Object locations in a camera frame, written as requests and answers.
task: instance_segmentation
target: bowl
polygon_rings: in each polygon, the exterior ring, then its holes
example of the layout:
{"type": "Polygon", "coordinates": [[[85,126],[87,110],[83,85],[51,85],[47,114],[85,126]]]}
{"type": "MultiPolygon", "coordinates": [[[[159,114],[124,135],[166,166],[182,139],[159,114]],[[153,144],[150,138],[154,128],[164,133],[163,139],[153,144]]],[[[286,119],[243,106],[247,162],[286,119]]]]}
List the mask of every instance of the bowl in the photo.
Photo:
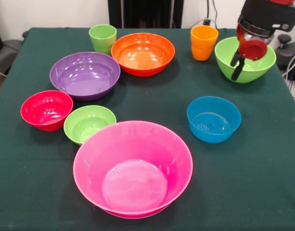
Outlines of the bowl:
{"type": "Polygon", "coordinates": [[[111,48],[111,54],[125,72],[137,77],[149,77],[170,63],[175,48],[160,35],[134,33],[118,39],[111,48]]]}
{"type": "Polygon", "coordinates": [[[73,107],[72,98],[58,90],[46,90],[30,96],[21,106],[21,117],[43,131],[59,130],[73,107]]]}
{"type": "Polygon", "coordinates": [[[82,195],[122,218],[161,212],[183,193],[192,171],[184,141],[147,121],[123,121],[101,129],[79,148],[73,164],[82,195]]]}
{"type": "MultiPolygon", "coordinates": [[[[230,62],[238,47],[239,41],[237,37],[223,39],[215,46],[217,64],[221,72],[229,80],[231,80],[231,75],[236,67],[232,67],[230,65],[230,62]]],[[[262,59],[259,59],[257,61],[245,59],[245,66],[238,79],[234,82],[249,83],[251,81],[254,81],[263,76],[275,64],[275,62],[275,51],[270,46],[268,46],[268,52],[262,59]]]]}
{"type": "Polygon", "coordinates": [[[241,113],[230,101],[204,96],[192,101],[187,108],[192,134],[208,143],[224,142],[241,124],[241,113]]]}
{"type": "Polygon", "coordinates": [[[82,145],[94,133],[116,122],[113,112],[109,109],[89,105],[69,114],[64,122],[64,132],[71,141],[82,145]]]}
{"type": "Polygon", "coordinates": [[[79,52],[57,61],[50,70],[50,81],[74,100],[92,101],[109,93],[120,73],[119,64],[109,55],[79,52]]]}

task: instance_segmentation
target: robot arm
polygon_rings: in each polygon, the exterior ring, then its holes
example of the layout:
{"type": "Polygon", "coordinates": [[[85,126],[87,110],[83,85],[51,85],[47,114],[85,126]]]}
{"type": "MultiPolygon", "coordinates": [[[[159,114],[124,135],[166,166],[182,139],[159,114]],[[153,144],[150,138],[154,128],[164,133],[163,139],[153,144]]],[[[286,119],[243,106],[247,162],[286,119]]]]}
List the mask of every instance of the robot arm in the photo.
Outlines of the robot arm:
{"type": "Polygon", "coordinates": [[[276,30],[289,32],[295,26],[295,0],[246,0],[238,19],[239,47],[230,65],[239,61],[231,79],[240,75],[245,59],[265,56],[276,30]]]}

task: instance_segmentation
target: table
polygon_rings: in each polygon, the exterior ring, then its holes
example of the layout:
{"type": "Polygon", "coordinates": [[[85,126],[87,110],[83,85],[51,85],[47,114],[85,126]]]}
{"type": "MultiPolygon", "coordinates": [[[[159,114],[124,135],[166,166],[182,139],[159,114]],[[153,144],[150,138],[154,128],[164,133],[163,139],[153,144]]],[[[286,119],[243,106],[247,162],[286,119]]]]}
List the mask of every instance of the table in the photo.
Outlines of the table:
{"type": "MultiPolygon", "coordinates": [[[[147,120],[175,131],[194,161],[186,191],[151,218],[127,220],[93,207],[72,176],[78,146],[63,130],[37,130],[20,117],[30,95],[54,89],[49,71],[60,58],[92,51],[87,28],[32,28],[0,92],[0,230],[36,231],[295,231],[295,102],[276,66],[264,77],[237,84],[217,67],[215,55],[195,61],[189,29],[119,29],[118,37],[148,31],[176,48],[172,62],[150,78],[122,72],[114,90],[74,109],[103,105],[118,121],[147,120]],[[201,96],[232,101],[240,128],[226,142],[197,140],[186,109],[201,96]]],[[[235,30],[220,29],[219,38],[235,30]]]]}

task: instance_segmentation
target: cup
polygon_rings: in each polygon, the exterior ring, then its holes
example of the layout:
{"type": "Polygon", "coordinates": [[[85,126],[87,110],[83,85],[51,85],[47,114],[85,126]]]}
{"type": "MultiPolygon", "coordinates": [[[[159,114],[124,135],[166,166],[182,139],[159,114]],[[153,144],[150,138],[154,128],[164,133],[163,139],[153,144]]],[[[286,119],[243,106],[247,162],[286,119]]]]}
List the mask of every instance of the cup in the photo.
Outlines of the cup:
{"type": "Polygon", "coordinates": [[[111,47],[117,39],[117,30],[114,26],[100,24],[90,28],[89,36],[94,51],[111,55],[111,47]]]}
{"type": "Polygon", "coordinates": [[[194,59],[207,60],[218,38],[218,31],[211,26],[195,26],[190,31],[191,53],[194,59]]]}

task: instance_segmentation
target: white wall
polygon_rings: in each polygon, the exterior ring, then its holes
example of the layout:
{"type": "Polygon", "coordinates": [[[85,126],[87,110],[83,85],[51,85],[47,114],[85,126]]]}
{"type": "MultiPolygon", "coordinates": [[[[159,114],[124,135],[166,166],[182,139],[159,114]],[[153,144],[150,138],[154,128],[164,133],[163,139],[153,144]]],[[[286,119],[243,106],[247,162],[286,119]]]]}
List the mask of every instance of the white wall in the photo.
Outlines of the white wall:
{"type": "Polygon", "coordinates": [[[23,39],[31,27],[91,27],[109,23],[107,0],[0,0],[0,35],[23,39]]]}
{"type": "MultiPolygon", "coordinates": [[[[236,28],[245,0],[215,0],[219,28],[236,28]]],[[[215,12],[210,0],[210,17],[215,12]]],[[[190,28],[206,17],[206,0],[184,0],[182,27],[190,28]]],[[[31,27],[91,27],[109,23],[107,0],[0,0],[0,34],[3,40],[22,39],[31,27]]],[[[295,41],[295,27],[289,33],[295,41]]],[[[277,39],[271,43],[278,46],[277,39]]]]}
{"type": "MultiPolygon", "coordinates": [[[[218,11],[217,26],[219,28],[236,28],[237,20],[240,16],[245,0],[215,0],[218,11]]],[[[198,20],[206,17],[206,0],[184,0],[182,27],[190,28],[198,20]]],[[[212,0],[210,0],[210,18],[215,18],[212,0]]],[[[285,34],[283,31],[275,33],[275,39],[271,42],[272,48],[277,48],[279,34],[285,34]]],[[[295,27],[288,33],[295,41],[295,27]]]]}

